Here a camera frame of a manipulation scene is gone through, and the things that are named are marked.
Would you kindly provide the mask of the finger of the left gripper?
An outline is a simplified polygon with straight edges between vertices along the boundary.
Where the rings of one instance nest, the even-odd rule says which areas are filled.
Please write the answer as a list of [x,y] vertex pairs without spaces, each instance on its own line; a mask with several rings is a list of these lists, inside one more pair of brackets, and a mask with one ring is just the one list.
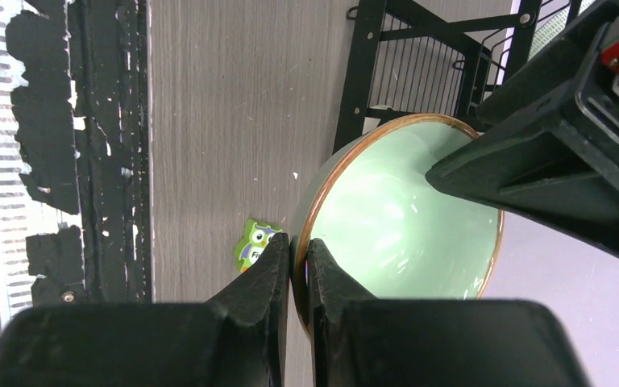
[[573,78],[441,159],[426,180],[619,259],[619,137],[595,102],[592,48]]

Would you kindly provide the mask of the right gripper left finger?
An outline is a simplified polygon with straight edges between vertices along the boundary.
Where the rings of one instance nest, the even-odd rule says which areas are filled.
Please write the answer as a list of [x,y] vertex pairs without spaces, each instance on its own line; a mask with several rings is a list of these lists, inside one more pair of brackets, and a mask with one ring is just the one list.
[[0,336],[0,386],[280,386],[289,237],[203,303],[44,306]]

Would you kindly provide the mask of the mint green bowl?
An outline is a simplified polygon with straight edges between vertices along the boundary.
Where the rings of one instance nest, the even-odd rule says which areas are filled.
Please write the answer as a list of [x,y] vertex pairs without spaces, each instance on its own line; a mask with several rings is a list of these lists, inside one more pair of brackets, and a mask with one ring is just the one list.
[[306,258],[321,239],[338,266],[379,298],[479,298],[499,256],[501,210],[455,198],[430,168],[478,137],[443,114],[410,114],[351,141],[305,188],[288,233],[293,296],[310,328]]

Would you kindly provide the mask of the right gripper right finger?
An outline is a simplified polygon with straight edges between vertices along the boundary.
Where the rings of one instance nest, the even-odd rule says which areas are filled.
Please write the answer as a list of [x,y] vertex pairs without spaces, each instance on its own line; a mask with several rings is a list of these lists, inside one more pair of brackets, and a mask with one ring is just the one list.
[[379,299],[307,249],[317,386],[587,386],[559,320],[526,300]]

